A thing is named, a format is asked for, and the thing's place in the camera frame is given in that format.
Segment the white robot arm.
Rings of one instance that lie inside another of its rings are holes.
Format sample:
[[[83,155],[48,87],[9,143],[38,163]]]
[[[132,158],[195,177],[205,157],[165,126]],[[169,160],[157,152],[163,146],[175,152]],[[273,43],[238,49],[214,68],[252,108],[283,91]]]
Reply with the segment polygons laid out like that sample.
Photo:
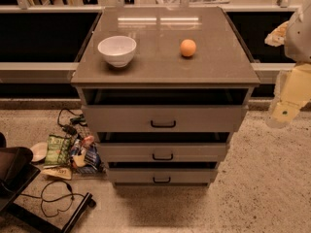
[[[271,128],[283,128],[311,100],[311,0],[305,0],[264,42],[284,46],[285,56],[295,62],[290,71],[279,72],[266,120]]]

